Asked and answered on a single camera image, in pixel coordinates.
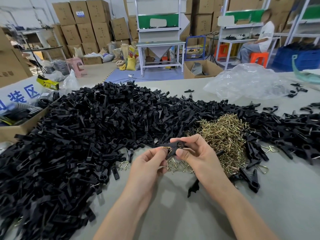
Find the green plastic hanger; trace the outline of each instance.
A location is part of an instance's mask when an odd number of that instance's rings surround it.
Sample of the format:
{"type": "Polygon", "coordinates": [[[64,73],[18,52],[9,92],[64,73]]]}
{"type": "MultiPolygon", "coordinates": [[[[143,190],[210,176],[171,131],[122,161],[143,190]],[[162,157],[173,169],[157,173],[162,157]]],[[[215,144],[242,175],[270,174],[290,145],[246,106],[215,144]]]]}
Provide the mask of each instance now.
{"type": "Polygon", "coordinates": [[[298,58],[298,55],[292,56],[292,68],[296,78],[305,82],[320,84],[320,75],[316,75],[310,72],[300,72],[297,69],[296,65],[294,64],[294,60],[296,60],[297,58],[298,58]]]}

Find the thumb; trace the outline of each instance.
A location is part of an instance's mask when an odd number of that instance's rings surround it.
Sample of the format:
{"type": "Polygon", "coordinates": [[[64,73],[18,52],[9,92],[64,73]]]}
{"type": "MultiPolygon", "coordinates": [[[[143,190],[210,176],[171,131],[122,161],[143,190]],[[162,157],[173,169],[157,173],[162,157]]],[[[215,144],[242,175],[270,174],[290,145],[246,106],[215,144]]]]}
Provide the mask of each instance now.
{"type": "Polygon", "coordinates": [[[168,155],[168,149],[167,148],[161,148],[157,153],[154,155],[153,158],[149,161],[149,164],[152,165],[152,167],[155,167],[158,169],[161,162],[166,160],[166,156],[168,155]]]}
{"type": "Polygon", "coordinates": [[[187,163],[189,163],[192,167],[192,164],[195,163],[195,161],[197,160],[197,158],[192,155],[189,151],[187,150],[183,150],[183,149],[177,149],[176,150],[176,155],[181,159],[186,161],[187,163]]]}

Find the blue plastic crate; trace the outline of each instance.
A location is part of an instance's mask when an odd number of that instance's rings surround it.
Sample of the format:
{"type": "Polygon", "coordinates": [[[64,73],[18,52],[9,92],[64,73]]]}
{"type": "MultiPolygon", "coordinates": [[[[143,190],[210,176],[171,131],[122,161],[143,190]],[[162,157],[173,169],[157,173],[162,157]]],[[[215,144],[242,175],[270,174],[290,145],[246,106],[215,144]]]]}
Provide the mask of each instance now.
{"type": "Polygon", "coordinates": [[[292,56],[298,55],[295,65],[299,71],[305,69],[317,69],[320,66],[320,49],[316,50],[292,50],[286,47],[278,48],[272,67],[283,70],[293,71],[292,56]]]}

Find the fingernail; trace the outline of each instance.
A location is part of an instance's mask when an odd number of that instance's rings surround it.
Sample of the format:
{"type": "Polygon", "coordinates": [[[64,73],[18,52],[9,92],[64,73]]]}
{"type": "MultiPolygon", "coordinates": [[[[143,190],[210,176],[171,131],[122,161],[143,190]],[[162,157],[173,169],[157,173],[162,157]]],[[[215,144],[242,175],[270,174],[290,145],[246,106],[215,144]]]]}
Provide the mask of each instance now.
{"type": "Polygon", "coordinates": [[[179,157],[179,156],[182,155],[182,152],[183,152],[183,150],[180,149],[180,148],[178,148],[178,149],[176,150],[176,155],[179,157]]]}

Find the pink plastic stool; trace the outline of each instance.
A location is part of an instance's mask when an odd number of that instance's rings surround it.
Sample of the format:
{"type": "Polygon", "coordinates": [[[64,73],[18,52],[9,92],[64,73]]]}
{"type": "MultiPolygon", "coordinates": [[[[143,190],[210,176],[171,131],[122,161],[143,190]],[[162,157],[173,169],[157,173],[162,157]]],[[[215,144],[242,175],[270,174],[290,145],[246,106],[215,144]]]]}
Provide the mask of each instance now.
{"type": "Polygon", "coordinates": [[[82,74],[87,74],[85,69],[81,69],[79,65],[84,66],[82,60],[80,58],[70,58],[67,59],[68,65],[72,65],[75,77],[79,78],[82,74]]]}

